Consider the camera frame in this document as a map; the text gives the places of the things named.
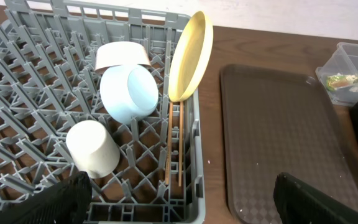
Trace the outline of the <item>green snack wrapper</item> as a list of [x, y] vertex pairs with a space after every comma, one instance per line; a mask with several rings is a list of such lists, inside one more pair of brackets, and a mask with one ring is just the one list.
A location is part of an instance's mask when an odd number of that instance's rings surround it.
[[325, 87], [330, 91], [336, 91], [342, 88], [358, 87], [358, 75], [330, 75], [327, 77]]

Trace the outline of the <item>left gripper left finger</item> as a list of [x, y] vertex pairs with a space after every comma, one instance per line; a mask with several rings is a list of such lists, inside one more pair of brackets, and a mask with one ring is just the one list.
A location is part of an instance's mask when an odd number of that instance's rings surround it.
[[81, 171], [1, 212], [0, 224], [83, 223], [91, 194], [90, 178]]

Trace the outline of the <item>clear plastic bin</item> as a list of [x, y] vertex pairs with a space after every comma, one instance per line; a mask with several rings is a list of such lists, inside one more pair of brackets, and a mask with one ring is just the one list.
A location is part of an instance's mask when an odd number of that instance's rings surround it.
[[[340, 42], [331, 58], [322, 66], [316, 69], [318, 80], [325, 87], [328, 76], [337, 75], [358, 75], [358, 44]], [[358, 87], [342, 88], [330, 91], [325, 87], [331, 102], [335, 105], [353, 106], [358, 102]]]

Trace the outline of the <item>grey plastic dish rack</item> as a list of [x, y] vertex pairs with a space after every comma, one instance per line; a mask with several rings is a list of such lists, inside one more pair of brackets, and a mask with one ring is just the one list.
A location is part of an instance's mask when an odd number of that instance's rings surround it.
[[[165, 183], [170, 62], [189, 16], [78, 1], [7, 1], [0, 23], [0, 213], [78, 171], [65, 143], [87, 119], [120, 150], [109, 175], [93, 179], [85, 223], [203, 223], [206, 216], [198, 95], [174, 105], [170, 183]], [[145, 47], [158, 104], [144, 119], [115, 121], [94, 70], [98, 47]]]

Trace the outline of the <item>light blue bowl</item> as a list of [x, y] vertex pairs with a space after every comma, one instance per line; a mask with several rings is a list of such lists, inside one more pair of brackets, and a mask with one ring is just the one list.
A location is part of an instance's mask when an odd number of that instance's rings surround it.
[[154, 112], [158, 88], [152, 74], [141, 65], [118, 65], [102, 75], [100, 96], [106, 111], [122, 124]]

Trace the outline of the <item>brown serving tray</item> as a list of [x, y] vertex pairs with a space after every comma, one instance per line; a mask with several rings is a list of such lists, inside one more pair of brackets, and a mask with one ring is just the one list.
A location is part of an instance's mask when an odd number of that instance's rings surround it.
[[280, 223], [275, 179], [287, 172], [358, 212], [358, 159], [322, 84], [229, 64], [220, 71], [227, 204], [240, 223]]

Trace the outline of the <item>wooden chopstick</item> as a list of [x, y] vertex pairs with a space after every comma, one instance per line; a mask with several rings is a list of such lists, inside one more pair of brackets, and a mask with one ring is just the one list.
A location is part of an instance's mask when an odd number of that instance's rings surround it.
[[170, 102], [168, 114], [168, 133], [167, 133], [167, 158], [165, 164], [165, 183], [170, 183], [170, 169], [171, 169], [171, 153], [172, 153], [172, 115], [173, 103]]

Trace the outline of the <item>yellow round plate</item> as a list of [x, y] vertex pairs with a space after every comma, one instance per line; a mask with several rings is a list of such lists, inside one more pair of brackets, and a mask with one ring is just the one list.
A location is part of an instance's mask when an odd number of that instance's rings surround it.
[[172, 102], [185, 101], [195, 92], [208, 66], [212, 46], [212, 22], [198, 11], [185, 26], [173, 54], [168, 86]]

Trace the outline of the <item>white cup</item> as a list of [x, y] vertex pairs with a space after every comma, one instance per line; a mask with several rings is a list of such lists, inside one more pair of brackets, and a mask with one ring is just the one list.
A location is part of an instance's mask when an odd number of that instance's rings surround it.
[[78, 170], [92, 179], [112, 173], [120, 160], [119, 147], [98, 121], [76, 123], [67, 133], [66, 145]]

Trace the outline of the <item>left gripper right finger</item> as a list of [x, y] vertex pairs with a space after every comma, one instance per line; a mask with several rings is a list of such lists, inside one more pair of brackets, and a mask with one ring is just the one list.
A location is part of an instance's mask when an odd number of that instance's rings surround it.
[[358, 212], [289, 173], [277, 175], [273, 200], [283, 223], [358, 224]]

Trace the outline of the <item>pink small bowl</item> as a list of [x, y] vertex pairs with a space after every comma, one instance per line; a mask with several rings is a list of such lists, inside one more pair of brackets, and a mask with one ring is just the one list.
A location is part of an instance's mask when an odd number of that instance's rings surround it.
[[145, 47], [129, 41], [110, 42], [97, 49], [94, 70], [102, 74], [109, 67], [132, 64], [151, 67]]

